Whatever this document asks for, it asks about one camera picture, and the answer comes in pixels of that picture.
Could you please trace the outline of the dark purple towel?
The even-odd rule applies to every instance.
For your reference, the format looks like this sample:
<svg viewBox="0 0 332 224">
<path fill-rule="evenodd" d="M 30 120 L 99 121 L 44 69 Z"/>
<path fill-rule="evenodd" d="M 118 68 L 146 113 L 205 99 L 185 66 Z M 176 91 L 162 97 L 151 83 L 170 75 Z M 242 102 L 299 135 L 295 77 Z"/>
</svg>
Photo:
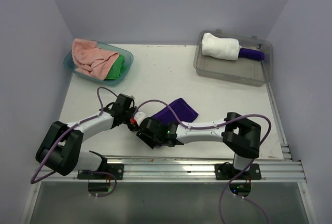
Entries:
<svg viewBox="0 0 332 224">
<path fill-rule="evenodd" d="M 194 122 L 199 115 L 183 98 L 175 99 L 168 105 L 182 122 Z M 149 118 L 163 125 L 178 123 L 178 119 L 167 106 Z"/>
</svg>

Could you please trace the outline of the pink towel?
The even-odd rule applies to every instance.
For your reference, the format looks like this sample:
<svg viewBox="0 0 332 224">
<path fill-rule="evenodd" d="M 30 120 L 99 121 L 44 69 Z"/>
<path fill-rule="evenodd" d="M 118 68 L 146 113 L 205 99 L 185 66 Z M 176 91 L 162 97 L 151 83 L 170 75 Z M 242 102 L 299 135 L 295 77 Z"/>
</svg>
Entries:
<svg viewBox="0 0 332 224">
<path fill-rule="evenodd" d="M 98 47 L 96 41 L 76 38 L 72 44 L 72 59 L 77 66 L 76 71 L 99 80 L 105 80 L 119 56 L 117 51 Z"/>
</svg>

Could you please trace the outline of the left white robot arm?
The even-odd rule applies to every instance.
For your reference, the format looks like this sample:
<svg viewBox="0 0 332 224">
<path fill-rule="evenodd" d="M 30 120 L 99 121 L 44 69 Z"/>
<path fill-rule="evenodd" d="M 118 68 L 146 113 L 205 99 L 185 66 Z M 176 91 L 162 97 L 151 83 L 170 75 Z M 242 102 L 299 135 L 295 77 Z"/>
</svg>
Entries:
<svg viewBox="0 0 332 224">
<path fill-rule="evenodd" d="M 94 151 L 81 151 L 82 143 L 121 124 L 130 124 L 135 110 L 134 103 L 110 103 L 84 120 L 72 123 L 54 122 L 37 150 L 35 159 L 39 162 L 39 167 L 31 183 L 54 173 L 66 176 L 72 171 L 89 173 L 98 179 L 108 177 L 110 171 L 107 159 Z"/>
</svg>

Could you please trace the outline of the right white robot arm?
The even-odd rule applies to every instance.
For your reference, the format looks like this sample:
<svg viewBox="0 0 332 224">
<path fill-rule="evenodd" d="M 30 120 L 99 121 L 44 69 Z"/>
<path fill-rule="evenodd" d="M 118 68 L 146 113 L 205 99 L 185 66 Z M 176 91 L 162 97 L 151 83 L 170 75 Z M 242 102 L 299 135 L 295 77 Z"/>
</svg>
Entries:
<svg viewBox="0 0 332 224">
<path fill-rule="evenodd" d="M 131 123 L 138 126 L 137 137 L 152 149 L 193 142 L 224 143 L 234 152 L 231 172 L 235 178 L 244 178 L 250 172 L 247 163 L 259 157 L 261 126 L 234 112 L 213 122 L 169 124 L 137 112 Z"/>
</svg>

